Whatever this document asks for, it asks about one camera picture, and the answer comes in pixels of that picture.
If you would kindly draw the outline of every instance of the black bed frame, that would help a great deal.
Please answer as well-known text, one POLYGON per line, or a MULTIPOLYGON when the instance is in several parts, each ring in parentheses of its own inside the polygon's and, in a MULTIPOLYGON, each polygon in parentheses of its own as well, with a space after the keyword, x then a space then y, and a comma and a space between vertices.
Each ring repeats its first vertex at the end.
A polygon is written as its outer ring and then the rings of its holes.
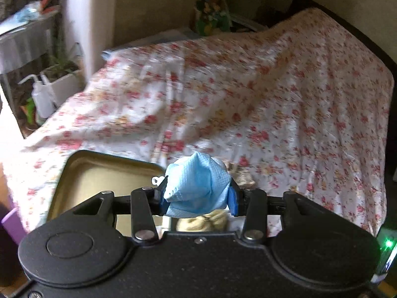
MULTIPOLYGON (((370 38, 364 35, 356 27, 352 26, 346 20, 342 19, 334 12, 325 8, 324 6, 314 2, 313 0, 293 0, 288 11, 283 15, 283 20, 293 16, 294 14, 305 10, 307 8, 319 8, 341 26, 347 29, 352 35, 359 39, 370 51, 372 51, 391 71, 394 78, 394 88, 392 102, 390 104, 390 114, 388 123, 388 137, 386 142, 386 163, 385 163, 385 187, 386 197, 388 202, 388 212, 386 220, 382 225, 381 231, 378 234, 379 242, 382 242, 386 236, 394 236, 397 240, 397 183, 393 181, 393 174, 397 167, 397 129, 394 124, 397 122, 397 64, 392 58, 386 54, 376 43, 370 38)), ((397 287, 397 263, 395 262, 392 266, 389 276, 388 283, 397 287)))

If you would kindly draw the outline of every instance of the green light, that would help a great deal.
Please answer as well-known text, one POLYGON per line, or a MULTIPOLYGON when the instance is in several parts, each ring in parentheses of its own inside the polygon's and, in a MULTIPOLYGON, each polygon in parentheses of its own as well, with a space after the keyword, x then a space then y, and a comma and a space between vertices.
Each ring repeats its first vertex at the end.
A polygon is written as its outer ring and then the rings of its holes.
POLYGON ((386 240, 385 245, 387 248, 391 248, 393 246, 393 241, 386 240))

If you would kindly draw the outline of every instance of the bed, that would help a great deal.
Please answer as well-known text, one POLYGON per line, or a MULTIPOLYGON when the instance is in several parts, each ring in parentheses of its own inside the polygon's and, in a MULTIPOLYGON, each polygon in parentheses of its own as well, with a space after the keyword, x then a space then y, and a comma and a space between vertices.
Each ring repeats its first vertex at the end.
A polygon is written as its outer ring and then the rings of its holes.
MULTIPOLYGON (((397 158, 388 131, 396 65, 309 6, 295 1, 294 15, 264 33, 114 53, 4 163, 25 229, 45 223, 79 149, 164 167, 202 151, 238 163, 269 195, 297 191, 375 236, 386 218, 385 167, 394 171, 397 158)), ((268 230, 281 230, 278 217, 268 230)))

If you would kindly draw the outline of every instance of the beige tray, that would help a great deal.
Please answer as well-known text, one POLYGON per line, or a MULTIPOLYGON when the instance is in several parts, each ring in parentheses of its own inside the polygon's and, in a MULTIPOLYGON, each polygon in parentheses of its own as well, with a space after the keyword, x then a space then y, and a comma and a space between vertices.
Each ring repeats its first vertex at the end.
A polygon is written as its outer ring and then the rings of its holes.
MULTIPOLYGON (((152 177, 163 175, 163 168, 149 162, 77 151, 69 157, 62 171, 47 220, 101 191, 112 190, 115 196, 129 195, 134 189, 153 186, 152 177)), ((154 222, 159 226, 162 218, 154 217, 154 222)), ((118 215, 116 229, 125 236, 131 236, 131 216, 118 215)))

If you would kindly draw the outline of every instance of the pink rose pattern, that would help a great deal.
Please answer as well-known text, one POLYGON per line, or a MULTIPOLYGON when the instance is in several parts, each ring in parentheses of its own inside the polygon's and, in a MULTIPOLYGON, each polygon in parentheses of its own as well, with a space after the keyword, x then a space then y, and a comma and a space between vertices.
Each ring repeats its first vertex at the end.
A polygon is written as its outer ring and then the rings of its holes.
MULTIPOLYGON (((317 9, 263 33, 125 49, 4 163, 8 186, 32 230, 76 150, 164 167, 202 151, 246 167, 269 195, 297 191, 375 235, 393 84, 317 9)), ((269 218, 269 235, 280 229, 269 218)))

